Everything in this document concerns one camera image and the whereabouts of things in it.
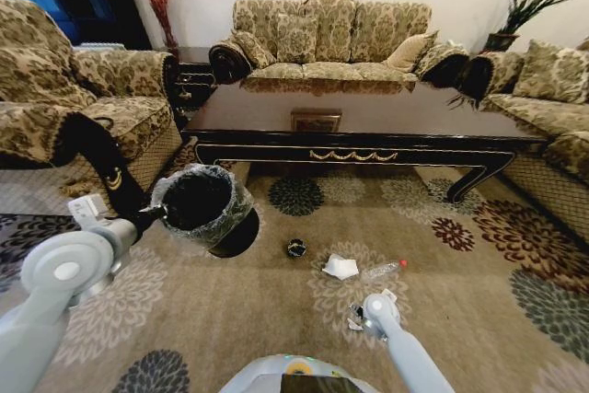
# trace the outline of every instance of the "potted plant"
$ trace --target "potted plant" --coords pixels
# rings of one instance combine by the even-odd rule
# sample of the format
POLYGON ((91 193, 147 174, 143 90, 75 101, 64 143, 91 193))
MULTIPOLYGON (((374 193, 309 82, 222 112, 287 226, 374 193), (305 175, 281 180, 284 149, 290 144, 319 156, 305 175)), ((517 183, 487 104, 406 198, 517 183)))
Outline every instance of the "potted plant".
POLYGON ((519 36, 515 32, 530 18, 548 6, 569 0, 510 0, 509 14, 503 28, 489 34, 483 51, 507 51, 519 36))

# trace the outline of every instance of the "crumpled tissue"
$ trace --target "crumpled tissue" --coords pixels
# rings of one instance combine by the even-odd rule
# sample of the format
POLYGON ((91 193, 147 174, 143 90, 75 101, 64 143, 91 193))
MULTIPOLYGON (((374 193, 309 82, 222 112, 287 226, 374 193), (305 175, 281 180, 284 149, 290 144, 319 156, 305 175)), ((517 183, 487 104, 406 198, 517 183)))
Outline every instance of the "crumpled tissue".
POLYGON ((323 271, 342 281, 359 273, 356 260, 346 260, 336 253, 329 255, 329 260, 323 271))

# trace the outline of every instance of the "carpet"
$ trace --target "carpet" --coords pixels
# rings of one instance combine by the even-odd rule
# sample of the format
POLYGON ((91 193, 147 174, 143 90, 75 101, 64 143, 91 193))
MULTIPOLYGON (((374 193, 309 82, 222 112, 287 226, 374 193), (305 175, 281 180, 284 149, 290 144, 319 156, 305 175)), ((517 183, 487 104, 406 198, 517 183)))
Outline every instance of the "carpet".
MULTIPOLYGON (((350 303, 385 288, 457 392, 589 391, 586 246, 498 179, 446 203, 459 176, 253 165, 253 246, 220 260, 153 225, 114 284, 73 311, 38 391, 212 393, 275 353, 313 356, 383 392, 407 391, 384 344, 346 323, 350 303), (285 254, 293 237, 308 247, 296 260, 285 254), (321 271, 330 253, 361 270, 400 259, 408 267, 341 282, 321 271)), ((75 225, 3 215, 0 227, 4 313, 25 296, 17 270, 27 251, 75 225)))

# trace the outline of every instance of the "side table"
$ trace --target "side table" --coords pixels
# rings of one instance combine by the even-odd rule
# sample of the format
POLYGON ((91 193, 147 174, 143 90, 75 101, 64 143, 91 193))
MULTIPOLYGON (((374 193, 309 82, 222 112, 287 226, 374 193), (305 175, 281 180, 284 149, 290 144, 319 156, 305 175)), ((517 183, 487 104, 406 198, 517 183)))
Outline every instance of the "side table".
POLYGON ((181 129, 213 94, 217 84, 209 63, 209 48, 179 47, 178 53, 179 72, 174 81, 175 97, 171 104, 176 124, 181 129))

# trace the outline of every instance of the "plastic bottle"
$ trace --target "plastic bottle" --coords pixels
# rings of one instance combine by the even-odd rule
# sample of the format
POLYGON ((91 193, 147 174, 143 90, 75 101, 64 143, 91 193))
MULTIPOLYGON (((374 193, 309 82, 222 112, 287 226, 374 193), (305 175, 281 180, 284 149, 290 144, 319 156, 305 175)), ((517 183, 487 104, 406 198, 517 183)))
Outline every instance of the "plastic bottle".
POLYGON ((360 277, 363 281, 370 281, 389 273, 398 272, 401 270, 401 268, 404 267, 407 267, 407 262, 405 260, 391 261, 387 264, 382 264, 380 266, 362 271, 360 277))

